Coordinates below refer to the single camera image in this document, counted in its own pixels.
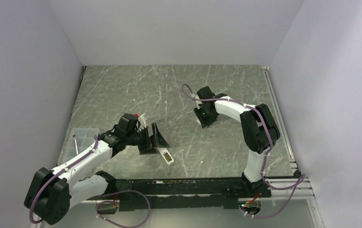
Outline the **white remote control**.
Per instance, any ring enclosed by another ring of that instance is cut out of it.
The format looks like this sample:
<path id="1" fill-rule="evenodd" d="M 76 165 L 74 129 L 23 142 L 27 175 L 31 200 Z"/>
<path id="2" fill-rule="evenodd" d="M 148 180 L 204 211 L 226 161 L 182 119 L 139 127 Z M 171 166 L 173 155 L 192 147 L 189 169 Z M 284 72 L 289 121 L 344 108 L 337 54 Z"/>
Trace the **white remote control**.
<path id="1" fill-rule="evenodd" d="M 174 159 L 167 148 L 157 148 L 157 151 L 163 157 L 163 159 L 165 160 L 165 162 L 168 165 L 171 165 L 174 163 Z"/>

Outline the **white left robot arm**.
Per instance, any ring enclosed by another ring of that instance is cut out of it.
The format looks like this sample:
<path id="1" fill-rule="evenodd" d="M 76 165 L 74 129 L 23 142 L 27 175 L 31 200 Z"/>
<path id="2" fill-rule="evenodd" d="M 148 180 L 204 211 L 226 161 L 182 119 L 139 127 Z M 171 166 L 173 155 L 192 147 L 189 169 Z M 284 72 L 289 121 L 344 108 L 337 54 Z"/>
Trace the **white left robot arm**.
<path id="1" fill-rule="evenodd" d="M 33 176 L 24 200 L 33 224 L 59 222 L 74 205 L 94 196 L 111 199 L 125 192 L 127 184 L 118 182 L 105 171 L 86 175 L 113 158 L 127 146 L 136 146 L 140 155 L 159 153 L 167 164 L 174 163 L 170 145 L 157 124 L 146 124 L 147 116 L 125 113 L 111 130 L 94 136 L 94 141 L 71 160 L 52 169 L 41 168 Z"/>

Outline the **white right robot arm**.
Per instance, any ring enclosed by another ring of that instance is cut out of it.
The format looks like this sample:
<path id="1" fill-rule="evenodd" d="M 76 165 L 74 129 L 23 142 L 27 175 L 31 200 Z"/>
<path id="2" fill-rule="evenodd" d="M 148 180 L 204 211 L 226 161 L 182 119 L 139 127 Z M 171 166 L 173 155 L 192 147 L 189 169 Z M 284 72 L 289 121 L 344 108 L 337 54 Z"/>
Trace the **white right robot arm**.
<path id="1" fill-rule="evenodd" d="M 248 161 L 242 177 L 246 179 L 241 184 L 242 193 L 253 197 L 264 185 L 262 178 L 266 165 L 266 157 L 275 146 L 281 134 L 266 104 L 250 105 L 232 99 L 226 94 L 214 94 L 206 86 L 194 94 L 189 93 L 197 104 L 194 108 L 198 123 L 203 129 L 215 123 L 219 115 L 228 116 L 241 124 L 244 141 L 249 148 Z"/>

